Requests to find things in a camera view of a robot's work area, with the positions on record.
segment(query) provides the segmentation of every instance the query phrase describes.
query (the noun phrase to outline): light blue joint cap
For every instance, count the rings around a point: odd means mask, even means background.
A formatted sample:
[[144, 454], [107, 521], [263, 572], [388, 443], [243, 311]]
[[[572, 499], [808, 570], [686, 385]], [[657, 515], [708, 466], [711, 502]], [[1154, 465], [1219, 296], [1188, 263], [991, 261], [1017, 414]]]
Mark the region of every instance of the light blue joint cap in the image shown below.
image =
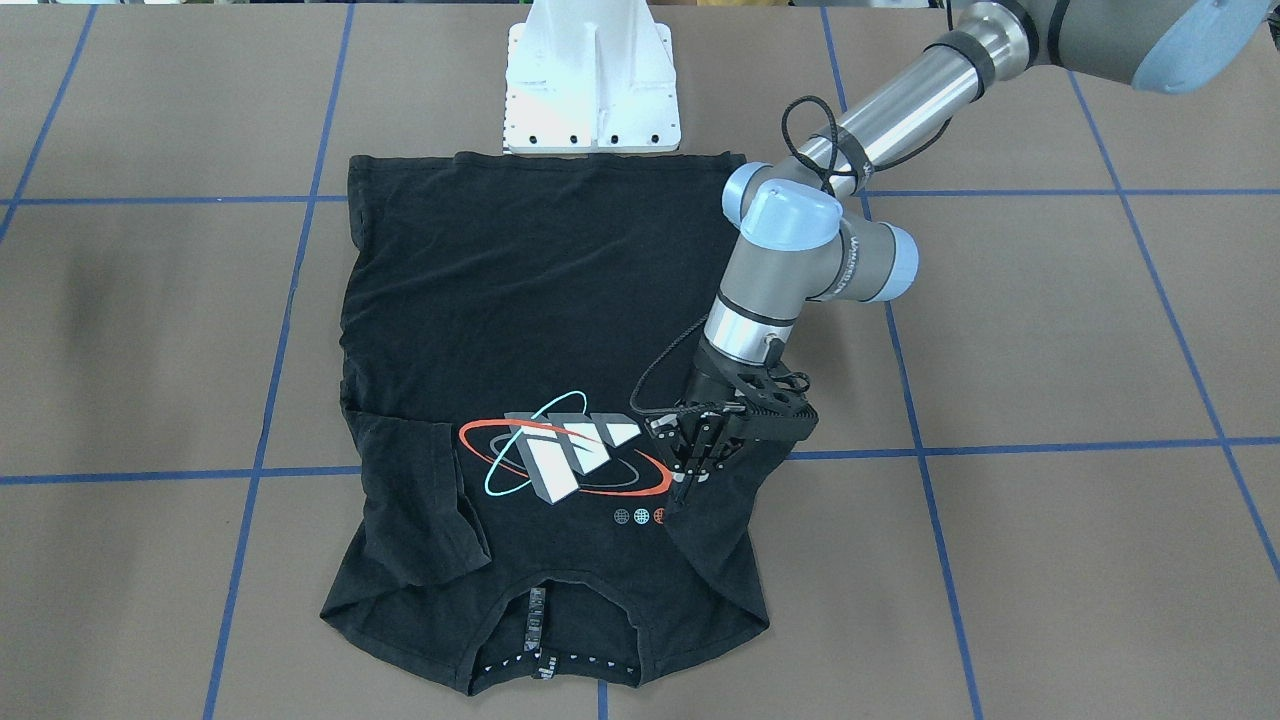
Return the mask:
[[1181, 95], [1217, 77], [1249, 42], [1275, 0], [1199, 0], [1133, 76], [1134, 90]]
[[721, 210], [724, 211], [724, 217], [733, 223], [735, 228], [742, 227], [742, 196], [746, 195], [746, 186], [750, 184], [755, 173], [772, 167], [768, 163], [748, 163], [728, 177], [724, 191], [721, 192]]
[[884, 281], [884, 287], [876, 293], [874, 297], [864, 300], [864, 302], [887, 302], [890, 300], [897, 300], [911, 283], [915, 282], [915, 273], [920, 269], [920, 251], [915, 246], [915, 238], [911, 233], [904, 231], [897, 225], [891, 225], [888, 223], [881, 223], [893, 232], [893, 266], [890, 268], [888, 279]]
[[842, 214], [840, 201], [820, 190], [771, 179], [751, 199], [742, 220], [742, 237], [765, 250], [813, 250], [836, 237]]

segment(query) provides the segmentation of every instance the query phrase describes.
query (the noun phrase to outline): white plastic base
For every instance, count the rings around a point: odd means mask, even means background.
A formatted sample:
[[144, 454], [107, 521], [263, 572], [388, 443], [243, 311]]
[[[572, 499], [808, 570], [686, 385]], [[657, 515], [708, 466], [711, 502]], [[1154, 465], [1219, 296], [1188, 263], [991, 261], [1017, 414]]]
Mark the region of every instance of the white plastic base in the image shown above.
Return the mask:
[[539, 0], [508, 35], [506, 105], [506, 152], [675, 150], [671, 29], [643, 0]]

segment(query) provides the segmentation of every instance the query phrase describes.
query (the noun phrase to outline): black band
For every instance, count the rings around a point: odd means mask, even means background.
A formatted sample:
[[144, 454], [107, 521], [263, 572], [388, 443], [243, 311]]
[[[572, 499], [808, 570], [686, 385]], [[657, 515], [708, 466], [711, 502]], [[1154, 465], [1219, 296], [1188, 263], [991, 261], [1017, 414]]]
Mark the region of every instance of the black band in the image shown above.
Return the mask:
[[760, 315], [759, 313], [751, 313], [746, 307], [742, 307], [737, 302], [733, 302], [732, 300], [724, 297], [723, 291], [717, 290], [716, 297], [718, 297], [719, 301], [723, 302], [724, 306], [732, 310], [733, 313], [737, 313], [739, 315], [746, 318], [748, 320], [754, 320], [756, 323], [760, 323], [762, 325], [773, 325], [774, 328], [790, 328], [791, 325], [796, 324], [795, 318], [791, 318], [790, 320], [780, 320], [777, 318], [769, 318], [768, 315]]
[[929, 47], [937, 46], [950, 47], [964, 55], [973, 69], [978, 70], [978, 96], [974, 100], [986, 95], [988, 85], [996, 83], [996, 61], [991, 59], [991, 53], [987, 53], [987, 49], [974, 36], [954, 29], [929, 45]]
[[835, 138], [824, 132], [809, 136], [810, 140], [814, 137], [820, 137], [835, 145], [836, 149], [840, 150], [840, 154], [845, 156], [845, 160], [849, 160], [849, 165], [854, 169], [855, 177], [858, 178], [858, 187], [860, 188], [867, 184], [867, 178], [872, 177], [872, 173], [876, 172], [876, 164], [867, 156], [867, 149], [863, 147], [863, 143], [854, 137], [852, 133], [840, 126], [836, 126]]
[[1018, 23], [1023, 26], [1023, 31], [1027, 32], [1027, 67], [1032, 67], [1036, 63], [1036, 56], [1039, 55], [1039, 28], [1036, 27], [1036, 20], [1032, 19], [1030, 13], [1018, 0], [989, 1], [1012, 13], [1018, 18]]
[[1053, 18], [1048, 22], [1048, 61], [1062, 67], [1062, 55], [1059, 53], [1057, 40], [1062, 35], [1062, 18], [1066, 17], [1066, 6], [1071, 0], [1057, 0], [1053, 5]]

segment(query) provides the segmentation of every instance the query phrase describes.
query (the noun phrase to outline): shirt logo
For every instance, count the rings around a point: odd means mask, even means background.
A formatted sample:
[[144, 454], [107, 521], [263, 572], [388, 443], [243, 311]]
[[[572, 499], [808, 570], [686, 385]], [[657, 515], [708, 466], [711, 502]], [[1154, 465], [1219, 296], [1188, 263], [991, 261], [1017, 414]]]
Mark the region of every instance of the shirt logo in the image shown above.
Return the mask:
[[[575, 396], [581, 398], [581, 413], [548, 413], [561, 401]], [[470, 437], [474, 430], [492, 427], [508, 430], [489, 441], [493, 456], [476, 450]], [[628, 462], [627, 456], [614, 457], [609, 454], [611, 447], [622, 448], [640, 434], [640, 427], [620, 413], [586, 414], [586, 395], [580, 391], [567, 392], [536, 413], [507, 413], [502, 419], [472, 420], [458, 429], [462, 446], [489, 464], [484, 489], [490, 497], [502, 497], [534, 486], [538, 497], [549, 505], [575, 492], [611, 497], [650, 497], [667, 492], [672, 475], [662, 462], [639, 450], [632, 452], [644, 461], [636, 464]], [[522, 464], [507, 457], [512, 447], [516, 447]], [[622, 480], [608, 484], [585, 482], [588, 475], [611, 464], [625, 469], [621, 473]], [[508, 475], [525, 478], [525, 482], [494, 489], [494, 475], [499, 469]]]

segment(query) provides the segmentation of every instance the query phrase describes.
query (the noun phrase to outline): clothing tag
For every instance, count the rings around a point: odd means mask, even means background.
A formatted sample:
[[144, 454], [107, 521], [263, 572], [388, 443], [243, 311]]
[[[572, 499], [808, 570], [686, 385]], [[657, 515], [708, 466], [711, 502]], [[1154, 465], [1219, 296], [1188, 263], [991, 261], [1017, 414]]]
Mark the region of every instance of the clothing tag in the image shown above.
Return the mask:
[[532, 652], [543, 644], [543, 614], [547, 609], [547, 588], [536, 587], [529, 591], [529, 620], [525, 621], [525, 652]]
[[535, 680], [550, 680], [556, 676], [557, 659], [549, 652], [544, 652], [538, 667], [534, 669]]

